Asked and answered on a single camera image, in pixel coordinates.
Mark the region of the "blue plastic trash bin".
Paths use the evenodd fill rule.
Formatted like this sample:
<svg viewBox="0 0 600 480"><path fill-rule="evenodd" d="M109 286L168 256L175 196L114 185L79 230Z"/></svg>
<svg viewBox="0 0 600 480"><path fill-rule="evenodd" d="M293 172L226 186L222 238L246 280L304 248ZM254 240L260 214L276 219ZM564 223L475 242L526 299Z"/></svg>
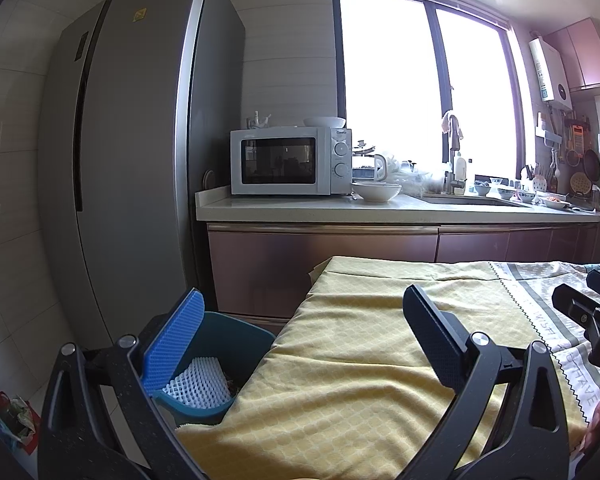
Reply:
<svg viewBox="0 0 600 480"><path fill-rule="evenodd" d="M155 392L155 401L173 417L176 426L218 424L271 349L274 340L274 334L257 325L218 312L206 313L172 378L181 374L193 358L212 356L221 363L233 399L219 408L197 410L175 401L161 389Z"/></svg>

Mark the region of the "kitchen window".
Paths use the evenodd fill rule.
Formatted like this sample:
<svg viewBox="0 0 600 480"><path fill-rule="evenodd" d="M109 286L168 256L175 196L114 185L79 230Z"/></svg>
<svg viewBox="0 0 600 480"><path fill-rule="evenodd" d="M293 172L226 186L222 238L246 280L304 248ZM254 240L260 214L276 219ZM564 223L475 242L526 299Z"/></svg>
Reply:
<svg viewBox="0 0 600 480"><path fill-rule="evenodd" d="M442 0L332 0L332 14L337 110L358 140L440 170L451 112L477 174L521 174L530 151L509 29Z"/></svg>

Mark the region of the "yellow quilted tablecloth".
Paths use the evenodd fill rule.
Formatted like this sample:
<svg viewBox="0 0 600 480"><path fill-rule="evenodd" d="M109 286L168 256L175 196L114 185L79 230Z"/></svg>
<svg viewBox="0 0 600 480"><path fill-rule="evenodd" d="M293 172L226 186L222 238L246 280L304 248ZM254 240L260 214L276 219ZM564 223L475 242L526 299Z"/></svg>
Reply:
<svg viewBox="0 0 600 480"><path fill-rule="evenodd" d="M470 331L550 349L577 446L600 402L600 368L555 287L586 289L588 267L417 263L335 257L276 337L222 422L178 440L213 479L392 479L434 430L453 393L438 382L402 313L418 285Z"/></svg>

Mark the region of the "hanging frying pan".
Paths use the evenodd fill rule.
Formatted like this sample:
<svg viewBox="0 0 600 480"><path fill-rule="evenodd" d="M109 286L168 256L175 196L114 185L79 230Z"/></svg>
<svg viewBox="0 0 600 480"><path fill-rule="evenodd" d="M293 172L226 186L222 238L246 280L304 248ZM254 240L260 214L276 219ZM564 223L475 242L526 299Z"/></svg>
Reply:
<svg viewBox="0 0 600 480"><path fill-rule="evenodd" d="M593 182L600 182L600 156L594 150L586 150L583 155L583 171Z"/></svg>

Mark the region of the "white ceramic bowl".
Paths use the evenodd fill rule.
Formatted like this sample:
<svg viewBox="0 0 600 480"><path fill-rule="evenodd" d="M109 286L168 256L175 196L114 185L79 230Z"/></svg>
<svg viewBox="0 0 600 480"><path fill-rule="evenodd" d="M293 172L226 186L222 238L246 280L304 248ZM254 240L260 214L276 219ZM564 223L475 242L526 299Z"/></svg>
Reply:
<svg viewBox="0 0 600 480"><path fill-rule="evenodd" d="M402 191L402 186L390 182L354 182L352 192L360 196L362 200L374 204L388 203Z"/></svg>

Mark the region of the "teal basket of clutter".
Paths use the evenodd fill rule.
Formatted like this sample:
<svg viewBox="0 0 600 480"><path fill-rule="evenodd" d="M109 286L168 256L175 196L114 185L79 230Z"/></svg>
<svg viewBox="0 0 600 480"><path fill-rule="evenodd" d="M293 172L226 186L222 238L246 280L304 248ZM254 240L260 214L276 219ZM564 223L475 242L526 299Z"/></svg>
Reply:
<svg viewBox="0 0 600 480"><path fill-rule="evenodd" d="M41 417L21 396L0 390L0 440L12 451L31 456L38 448Z"/></svg>

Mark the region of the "electric glass kettle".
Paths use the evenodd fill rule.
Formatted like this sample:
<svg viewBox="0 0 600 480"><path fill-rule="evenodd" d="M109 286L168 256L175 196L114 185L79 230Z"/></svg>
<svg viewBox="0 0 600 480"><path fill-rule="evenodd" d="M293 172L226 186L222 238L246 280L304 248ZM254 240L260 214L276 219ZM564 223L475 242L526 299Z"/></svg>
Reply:
<svg viewBox="0 0 600 480"><path fill-rule="evenodd" d="M352 151L352 181L379 182L385 180L387 174L387 159L364 140L358 140Z"/></svg>

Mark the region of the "white microwave oven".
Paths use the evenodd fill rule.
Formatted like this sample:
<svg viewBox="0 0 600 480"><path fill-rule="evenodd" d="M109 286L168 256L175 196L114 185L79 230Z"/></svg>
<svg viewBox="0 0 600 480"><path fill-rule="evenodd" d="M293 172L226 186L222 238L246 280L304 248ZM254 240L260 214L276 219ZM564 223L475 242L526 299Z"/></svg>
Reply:
<svg viewBox="0 0 600 480"><path fill-rule="evenodd" d="M352 132L347 128L273 127L230 133L234 195L348 195Z"/></svg>

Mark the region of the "white water heater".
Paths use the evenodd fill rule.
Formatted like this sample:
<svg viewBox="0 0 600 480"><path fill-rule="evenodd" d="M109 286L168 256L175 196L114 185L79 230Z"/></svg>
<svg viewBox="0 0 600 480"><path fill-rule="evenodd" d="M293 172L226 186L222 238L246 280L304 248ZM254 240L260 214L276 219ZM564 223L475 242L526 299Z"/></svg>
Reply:
<svg viewBox="0 0 600 480"><path fill-rule="evenodd" d="M570 112L570 91L560 53L542 38L532 39L529 48L542 101L556 110Z"/></svg>

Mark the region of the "silver refrigerator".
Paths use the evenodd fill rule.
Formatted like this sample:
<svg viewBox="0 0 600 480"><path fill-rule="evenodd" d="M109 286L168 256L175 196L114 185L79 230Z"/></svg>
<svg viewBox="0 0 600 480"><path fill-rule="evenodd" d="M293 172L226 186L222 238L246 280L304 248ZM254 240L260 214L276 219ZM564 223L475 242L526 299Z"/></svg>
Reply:
<svg viewBox="0 0 600 480"><path fill-rule="evenodd" d="M230 0L104 0L61 34L38 127L50 274L79 345L213 289L195 196L230 180L245 29Z"/></svg>

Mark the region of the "pink wall cabinet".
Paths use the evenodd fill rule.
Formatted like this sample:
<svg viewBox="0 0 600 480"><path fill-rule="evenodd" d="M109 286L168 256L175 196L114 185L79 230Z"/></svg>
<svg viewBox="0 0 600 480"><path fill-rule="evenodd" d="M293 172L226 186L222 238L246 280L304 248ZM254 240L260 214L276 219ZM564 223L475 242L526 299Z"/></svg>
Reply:
<svg viewBox="0 0 600 480"><path fill-rule="evenodd" d="M600 88L600 34L586 18L543 37L562 58L570 91Z"/></svg>

